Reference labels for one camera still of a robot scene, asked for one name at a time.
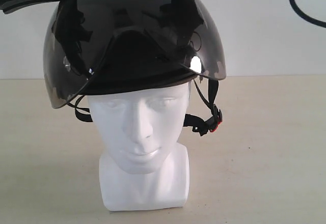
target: helmet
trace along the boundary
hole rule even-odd
[[[75,108],[92,122],[84,96],[125,93],[209,79],[211,110],[204,121],[186,115],[184,126],[200,135],[215,131],[222,113],[214,104],[226,78],[223,47],[213,19],[200,0],[61,0],[50,20],[43,54],[53,108]],[[72,101],[80,96],[75,104]]]

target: white backdrop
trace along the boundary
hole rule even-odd
[[[326,29],[302,20],[288,0],[202,1],[221,34],[228,76],[326,73]],[[296,1],[326,21],[326,0]],[[43,40],[56,5],[0,13],[0,78],[43,78]]]

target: mannequin head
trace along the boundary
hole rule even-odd
[[[191,82],[136,92],[88,96],[105,147],[130,174],[158,170],[176,145],[189,104]]]

